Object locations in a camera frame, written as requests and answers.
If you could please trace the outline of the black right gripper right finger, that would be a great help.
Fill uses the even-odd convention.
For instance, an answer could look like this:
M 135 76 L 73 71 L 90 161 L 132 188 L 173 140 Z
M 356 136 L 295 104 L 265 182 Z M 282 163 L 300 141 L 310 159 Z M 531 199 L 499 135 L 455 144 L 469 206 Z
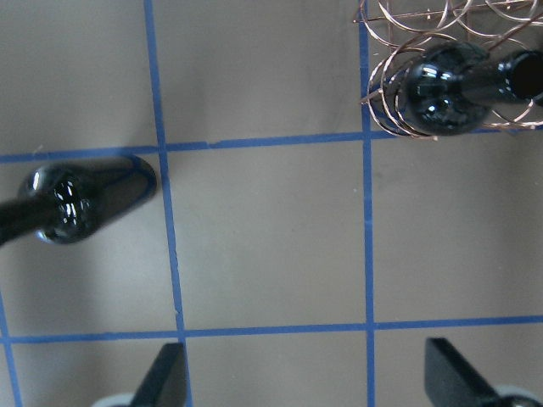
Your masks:
M 425 341 L 424 390 L 432 406 L 495 406 L 497 391 L 444 337 Z

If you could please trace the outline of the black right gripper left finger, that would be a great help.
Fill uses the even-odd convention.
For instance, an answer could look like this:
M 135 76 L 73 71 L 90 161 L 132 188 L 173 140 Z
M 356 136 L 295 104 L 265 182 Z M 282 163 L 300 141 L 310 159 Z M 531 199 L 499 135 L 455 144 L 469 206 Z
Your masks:
M 132 399 L 132 406 L 182 407 L 188 399 L 186 353 L 182 343 L 167 343 Z

